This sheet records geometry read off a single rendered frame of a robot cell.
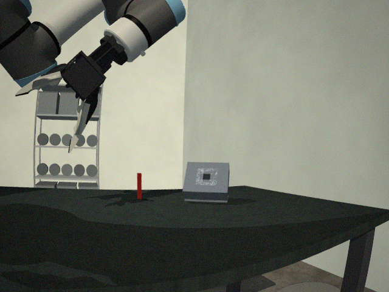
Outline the red rectangular peg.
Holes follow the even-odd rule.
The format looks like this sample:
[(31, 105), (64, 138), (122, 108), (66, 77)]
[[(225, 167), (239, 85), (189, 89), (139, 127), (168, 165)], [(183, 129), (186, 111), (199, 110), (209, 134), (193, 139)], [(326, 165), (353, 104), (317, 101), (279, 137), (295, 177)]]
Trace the red rectangular peg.
[(137, 198), (142, 199), (142, 174), (137, 173)]

